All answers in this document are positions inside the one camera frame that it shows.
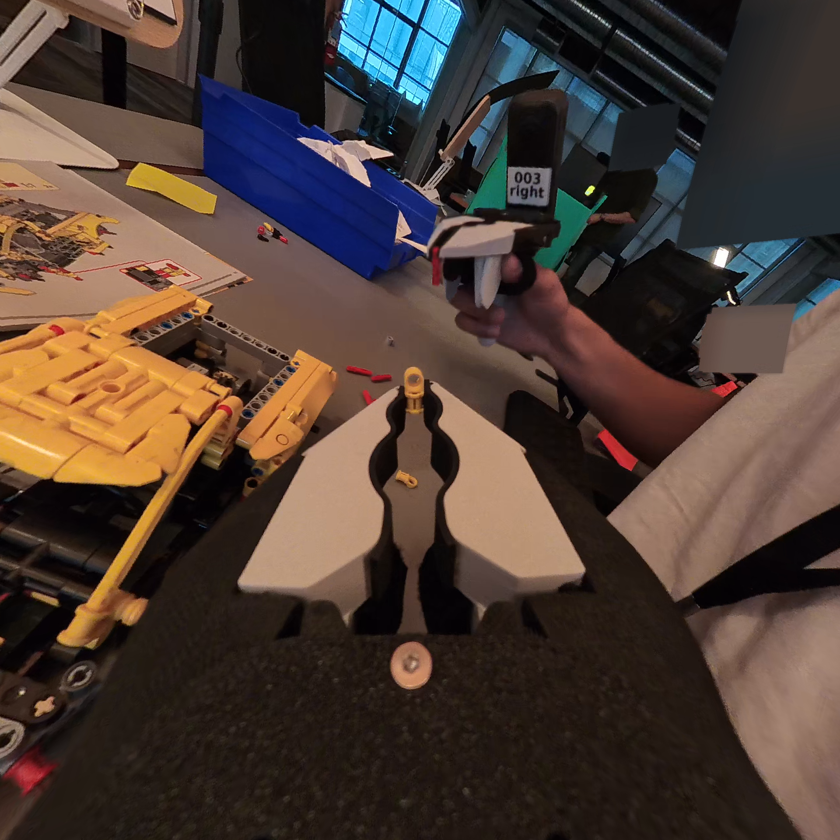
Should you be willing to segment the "crumpled white paper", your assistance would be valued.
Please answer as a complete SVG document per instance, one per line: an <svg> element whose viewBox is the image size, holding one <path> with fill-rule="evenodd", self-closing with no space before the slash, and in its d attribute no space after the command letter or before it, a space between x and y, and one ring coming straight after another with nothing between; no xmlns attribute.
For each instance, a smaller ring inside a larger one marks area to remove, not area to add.
<svg viewBox="0 0 840 840"><path fill-rule="evenodd" d="M317 152L325 160L339 167L346 174L351 175L356 181L368 187L372 187L372 184L364 163L366 161L382 161L393 157L393 152L380 149L363 140L345 140L331 143L301 136L298 138L298 141L312 151ZM395 243L410 245L416 250L426 253L425 245L420 245L410 239L412 232L402 211L398 211L395 227Z"/></svg>

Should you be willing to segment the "person's right hand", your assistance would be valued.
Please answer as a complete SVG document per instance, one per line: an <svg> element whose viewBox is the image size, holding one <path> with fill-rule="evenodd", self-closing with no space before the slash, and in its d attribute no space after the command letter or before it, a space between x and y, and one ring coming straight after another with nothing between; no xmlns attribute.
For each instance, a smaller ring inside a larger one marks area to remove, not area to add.
<svg viewBox="0 0 840 840"><path fill-rule="evenodd" d="M483 342L498 343L520 354L545 361L559 346L560 330L571 303L561 280L551 271L534 265L534 282L520 295L490 308L475 304L473 292L458 290L452 301L455 324Z"/></svg>

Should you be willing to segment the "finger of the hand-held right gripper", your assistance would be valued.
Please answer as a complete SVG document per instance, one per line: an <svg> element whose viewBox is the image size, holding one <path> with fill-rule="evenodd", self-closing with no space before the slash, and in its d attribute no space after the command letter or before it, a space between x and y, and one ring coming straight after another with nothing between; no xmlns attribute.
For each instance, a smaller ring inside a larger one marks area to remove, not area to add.
<svg viewBox="0 0 840 840"><path fill-rule="evenodd" d="M475 215L462 215L443 220L434 229L427 249L498 249L502 230L498 223L489 223Z"/></svg>
<svg viewBox="0 0 840 840"><path fill-rule="evenodd" d="M438 237L438 257L506 256L512 253L516 236L531 229L522 222L467 222L449 227Z"/></svg>

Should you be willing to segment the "yellow paper note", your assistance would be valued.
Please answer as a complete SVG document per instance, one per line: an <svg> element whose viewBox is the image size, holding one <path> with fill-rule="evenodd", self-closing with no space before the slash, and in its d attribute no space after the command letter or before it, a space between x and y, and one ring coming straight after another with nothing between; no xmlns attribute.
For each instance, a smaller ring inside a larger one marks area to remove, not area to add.
<svg viewBox="0 0 840 840"><path fill-rule="evenodd" d="M126 185L157 193L198 214L213 215L217 196L202 187L146 163L138 163L128 175Z"/></svg>

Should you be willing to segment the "blue plastic bin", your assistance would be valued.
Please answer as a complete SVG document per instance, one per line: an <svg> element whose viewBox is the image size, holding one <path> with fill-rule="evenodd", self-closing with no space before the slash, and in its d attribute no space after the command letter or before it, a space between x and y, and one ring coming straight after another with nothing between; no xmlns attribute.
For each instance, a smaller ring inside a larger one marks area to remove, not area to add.
<svg viewBox="0 0 840 840"><path fill-rule="evenodd" d="M359 181L313 147L341 147L320 127L200 80L207 177L367 280L426 254L438 208L420 192L370 160Z"/></svg>

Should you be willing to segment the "green plastic bin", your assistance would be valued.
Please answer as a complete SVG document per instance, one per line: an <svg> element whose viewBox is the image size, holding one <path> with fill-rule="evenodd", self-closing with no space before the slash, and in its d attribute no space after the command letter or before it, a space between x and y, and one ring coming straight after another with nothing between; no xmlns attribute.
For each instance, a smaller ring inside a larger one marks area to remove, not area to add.
<svg viewBox="0 0 840 840"><path fill-rule="evenodd" d="M467 214L481 208L504 208L507 185L508 140L504 139L497 158L485 174L472 199ZM535 260L555 270L565 260L570 248L585 230L588 218L605 201L599 182L607 166L579 143L573 145L561 165L561 184L556 194L554 215L560 222L560 234L552 244L538 252Z"/></svg>

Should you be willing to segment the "instruction sheet on stand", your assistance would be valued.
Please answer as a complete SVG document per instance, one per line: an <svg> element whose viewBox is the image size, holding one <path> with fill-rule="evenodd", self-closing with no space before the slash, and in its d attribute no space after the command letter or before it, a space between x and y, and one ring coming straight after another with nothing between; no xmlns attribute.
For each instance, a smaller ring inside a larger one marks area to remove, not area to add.
<svg viewBox="0 0 840 840"><path fill-rule="evenodd" d="M1 153L3 160L51 162L66 167L112 171L110 153L39 111L7 84L70 18L155 49L168 49L184 25L183 3L142 1L30 1L1 37Z"/></svg>

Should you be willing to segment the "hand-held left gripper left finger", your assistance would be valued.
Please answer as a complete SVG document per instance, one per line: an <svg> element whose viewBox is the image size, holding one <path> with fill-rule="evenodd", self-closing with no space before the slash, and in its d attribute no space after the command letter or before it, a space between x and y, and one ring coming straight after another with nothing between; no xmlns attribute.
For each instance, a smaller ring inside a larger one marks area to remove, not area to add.
<svg viewBox="0 0 840 840"><path fill-rule="evenodd" d="M251 594L334 604L360 634L395 634L406 566L385 485L398 469L403 387L310 447L238 578Z"/></svg>

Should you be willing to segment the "black monitor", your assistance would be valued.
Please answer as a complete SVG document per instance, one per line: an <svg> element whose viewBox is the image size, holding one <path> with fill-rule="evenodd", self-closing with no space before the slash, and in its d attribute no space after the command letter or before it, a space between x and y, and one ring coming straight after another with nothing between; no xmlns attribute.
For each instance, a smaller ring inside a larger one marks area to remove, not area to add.
<svg viewBox="0 0 840 840"><path fill-rule="evenodd" d="M239 1L243 89L324 126L326 3Z"/></svg>

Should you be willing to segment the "paned window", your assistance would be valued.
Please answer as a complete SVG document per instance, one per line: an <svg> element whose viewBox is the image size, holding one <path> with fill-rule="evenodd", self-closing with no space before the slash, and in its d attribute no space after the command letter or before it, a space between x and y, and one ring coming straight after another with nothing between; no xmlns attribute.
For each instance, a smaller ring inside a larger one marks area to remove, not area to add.
<svg viewBox="0 0 840 840"><path fill-rule="evenodd" d="M450 1L345 2L328 75L363 100L382 84L423 111L462 17Z"/></svg>

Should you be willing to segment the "orange traffic cone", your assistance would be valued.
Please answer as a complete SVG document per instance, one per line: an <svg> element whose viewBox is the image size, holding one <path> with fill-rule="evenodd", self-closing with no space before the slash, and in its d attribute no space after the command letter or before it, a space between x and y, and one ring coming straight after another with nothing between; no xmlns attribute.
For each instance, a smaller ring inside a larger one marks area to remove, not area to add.
<svg viewBox="0 0 840 840"><path fill-rule="evenodd" d="M740 392L746 385L739 381L727 381L721 385L707 389L709 393L714 394L721 400L727 400L729 397ZM598 451L605 454L607 457L614 460L619 466L629 472L638 471L638 458L633 456L623 445L621 445L616 438L607 430L600 431L595 437L595 447Z"/></svg>

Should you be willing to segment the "black ceiling pipes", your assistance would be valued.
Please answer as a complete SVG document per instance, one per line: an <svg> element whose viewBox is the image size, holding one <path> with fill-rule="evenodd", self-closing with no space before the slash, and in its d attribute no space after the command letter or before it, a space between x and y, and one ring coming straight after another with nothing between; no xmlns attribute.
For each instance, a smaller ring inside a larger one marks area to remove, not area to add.
<svg viewBox="0 0 840 840"><path fill-rule="evenodd" d="M727 53L663 2L536 1L575 32L706 123Z"/></svg>

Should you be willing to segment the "yellow brick toy car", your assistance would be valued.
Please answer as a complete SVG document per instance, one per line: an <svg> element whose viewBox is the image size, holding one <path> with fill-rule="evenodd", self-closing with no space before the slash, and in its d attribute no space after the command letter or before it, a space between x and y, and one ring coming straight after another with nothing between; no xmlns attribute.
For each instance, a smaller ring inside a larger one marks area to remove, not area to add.
<svg viewBox="0 0 840 840"><path fill-rule="evenodd" d="M336 371L179 287L2 335L2 791L96 696L165 573L297 453Z"/></svg>

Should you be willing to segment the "open instruction booklet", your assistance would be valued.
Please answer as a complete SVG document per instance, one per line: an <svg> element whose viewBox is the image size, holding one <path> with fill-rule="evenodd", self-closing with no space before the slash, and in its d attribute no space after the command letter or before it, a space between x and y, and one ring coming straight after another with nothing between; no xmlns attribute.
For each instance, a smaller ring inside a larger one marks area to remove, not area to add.
<svg viewBox="0 0 840 840"><path fill-rule="evenodd" d="M199 298L250 277L70 169L2 160L2 332L87 319L181 287Z"/></svg>

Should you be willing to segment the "black office chair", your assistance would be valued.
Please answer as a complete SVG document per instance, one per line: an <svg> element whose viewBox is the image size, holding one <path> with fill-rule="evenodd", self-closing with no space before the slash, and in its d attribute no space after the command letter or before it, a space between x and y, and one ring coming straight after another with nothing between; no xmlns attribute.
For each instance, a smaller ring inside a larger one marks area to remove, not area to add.
<svg viewBox="0 0 840 840"><path fill-rule="evenodd" d="M679 382L698 366L693 342L746 272L714 266L665 240L603 283L582 311L648 367Z"/></svg>

